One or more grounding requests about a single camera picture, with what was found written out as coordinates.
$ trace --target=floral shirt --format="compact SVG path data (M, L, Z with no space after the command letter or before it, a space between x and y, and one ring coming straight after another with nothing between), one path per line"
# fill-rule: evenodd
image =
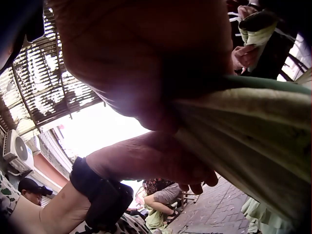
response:
M0 211L6 218L9 218L13 213L20 195L21 193L10 184L0 171ZM112 232L92 232L92 229L83 221L70 234L151 234L140 216L130 216L126 213L119 219L115 227Z
M156 179L151 179L151 180L144 180L143 182L143 187L146 191L146 194L152 195L153 193L163 190L164 188L167 188L168 186L174 184L174 182L161 179L161 178L156 178Z

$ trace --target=knee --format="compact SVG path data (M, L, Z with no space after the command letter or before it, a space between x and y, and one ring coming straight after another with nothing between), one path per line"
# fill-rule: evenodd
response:
M153 203L153 201L154 201L153 195L149 195L149 196L144 198L144 202L146 205L150 205L151 203Z

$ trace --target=hand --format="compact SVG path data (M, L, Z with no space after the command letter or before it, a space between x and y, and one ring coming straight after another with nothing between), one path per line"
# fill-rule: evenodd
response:
M250 6L239 6L237 8L238 11L238 17L240 17L242 20L245 19L247 16L258 12L254 7Z
M182 86L186 92L180 93L189 93L190 80L198 84L212 72L233 73L224 1L49 0L49 5L68 71L149 130L178 129L168 106L174 89Z
M258 48L254 45L247 45L245 47L237 46L232 52L234 70L252 66L257 59L257 55Z
M202 193L201 182L215 186L216 174L196 156L183 149L172 136L149 132L102 148L86 157L87 164L104 178L163 178L180 184L195 194Z

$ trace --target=sandal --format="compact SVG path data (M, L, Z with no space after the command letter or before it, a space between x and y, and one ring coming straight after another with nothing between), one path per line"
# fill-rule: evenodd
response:
M168 215L167 216L167 224L170 224L173 220L175 220L179 215L181 214L181 211L177 211L177 210L174 210L174 213L172 215Z

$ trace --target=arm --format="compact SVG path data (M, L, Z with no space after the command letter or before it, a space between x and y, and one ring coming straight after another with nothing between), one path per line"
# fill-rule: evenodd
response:
M43 209L20 196L10 216L14 226L25 233L69 233L82 221L90 202L68 182Z

